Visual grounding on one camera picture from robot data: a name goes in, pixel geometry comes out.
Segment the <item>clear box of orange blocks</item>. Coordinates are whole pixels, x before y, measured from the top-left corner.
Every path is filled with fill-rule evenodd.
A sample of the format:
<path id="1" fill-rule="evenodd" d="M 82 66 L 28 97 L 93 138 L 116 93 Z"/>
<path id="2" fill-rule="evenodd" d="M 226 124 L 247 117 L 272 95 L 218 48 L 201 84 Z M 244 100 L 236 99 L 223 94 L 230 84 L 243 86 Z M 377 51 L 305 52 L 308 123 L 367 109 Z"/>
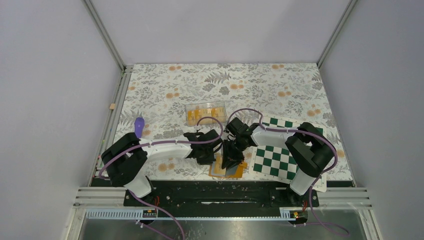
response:
<path id="1" fill-rule="evenodd" d="M 224 101 L 186 104 L 185 116 L 189 127 L 196 126 L 199 120 L 204 117 L 215 118 L 221 123 L 226 122 L 228 119 Z"/>

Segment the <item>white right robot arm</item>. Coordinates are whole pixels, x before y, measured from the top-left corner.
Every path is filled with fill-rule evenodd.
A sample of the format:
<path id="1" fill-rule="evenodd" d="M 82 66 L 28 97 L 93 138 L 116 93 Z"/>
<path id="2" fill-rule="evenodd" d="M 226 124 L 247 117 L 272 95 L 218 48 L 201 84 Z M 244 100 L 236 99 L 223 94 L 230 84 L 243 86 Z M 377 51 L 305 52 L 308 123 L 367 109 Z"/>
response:
<path id="1" fill-rule="evenodd" d="M 286 193 L 287 201 L 293 206 L 299 206 L 307 199 L 306 192 L 326 171 L 330 161 L 337 158 L 334 146 L 309 122 L 303 122 L 297 128 L 272 128 L 260 122 L 247 125 L 236 117 L 225 130 L 233 138 L 222 143 L 223 169 L 243 162 L 243 152 L 250 147 L 279 148 L 289 154 L 299 168 Z"/>

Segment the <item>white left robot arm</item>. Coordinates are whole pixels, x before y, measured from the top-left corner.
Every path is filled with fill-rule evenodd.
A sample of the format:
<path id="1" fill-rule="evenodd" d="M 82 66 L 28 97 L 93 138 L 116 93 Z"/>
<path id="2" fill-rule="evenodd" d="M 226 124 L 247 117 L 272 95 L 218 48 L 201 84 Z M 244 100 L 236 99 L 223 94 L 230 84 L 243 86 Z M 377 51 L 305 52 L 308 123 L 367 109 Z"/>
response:
<path id="1" fill-rule="evenodd" d="M 148 140 L 134 132 L 121 137 L 100 158 L 103 167 L 101 179 L 109 180 L 113 187 L 124 187 L 144 206 L 152 204 L 155 192 L 149 177 L 143 173 L 146 163 L 168 158 L 195 159 L 200 165 L 209 165 L 215 149 L 222 143 L 222 134 L 212 129 L 206 133 L 186 132 L 174 138 Z"/>

